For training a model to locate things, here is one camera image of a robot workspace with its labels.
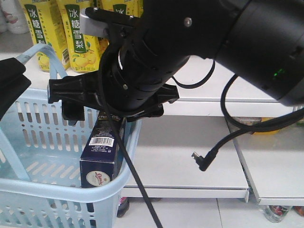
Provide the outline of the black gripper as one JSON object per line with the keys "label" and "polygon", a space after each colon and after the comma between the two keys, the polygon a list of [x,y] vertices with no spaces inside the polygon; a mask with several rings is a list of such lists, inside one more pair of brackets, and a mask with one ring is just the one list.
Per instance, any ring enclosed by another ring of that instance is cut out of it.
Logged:
{"label": "black gripper", "polygon": [[112,96],[105,95],[100,89],[98,79],[97,71],[78,76],[66,76],[62,79],[50,79],[48,103],[61,101],[62,117],[68,121],[84,121],[85,107],[98,111],[104,111],[107,107],[111,114],[125,117],[128,122],[134,122],[143,118],[162,116],[163,104],[166,102],[172,104],[179,99],[177,87],[164,84],[137,109],[123,111],[121,108],[115,108],[110,102],[118,101],[119,105],[123,105],[127,98],[119,98],[118,92],[114,92]]}

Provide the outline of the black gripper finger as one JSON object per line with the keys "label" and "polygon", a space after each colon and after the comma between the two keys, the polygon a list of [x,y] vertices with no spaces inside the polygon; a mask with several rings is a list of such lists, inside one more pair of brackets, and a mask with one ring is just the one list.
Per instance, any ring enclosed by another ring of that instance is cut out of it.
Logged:
{"label": "black gripper finger", "polygon": [[26,77],[23,73],[26,71],[25,66],[16,58],[8,58],[0,61],[0,87],[17,86],[26,87]]}
{"label": "black gripper finger", "polygon": [[8,83],[0,83],[0,119],[30,85],[31,81],[24,75],[20,75]]}

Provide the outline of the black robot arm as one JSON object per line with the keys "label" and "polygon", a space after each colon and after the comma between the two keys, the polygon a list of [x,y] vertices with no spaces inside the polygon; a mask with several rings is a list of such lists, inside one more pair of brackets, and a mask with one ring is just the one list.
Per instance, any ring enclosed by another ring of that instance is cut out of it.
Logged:
{"label": "black robot arm", "polygon": [[146,0],[140,17],[81,11],[81,30],[109,40],[99,69],[51,79],[48,102],[66,120],[84,108],[133,122],[163,115],[178,98],[167,81],[191,56],[212,59],[286,106],[304,102],[301,0]]}

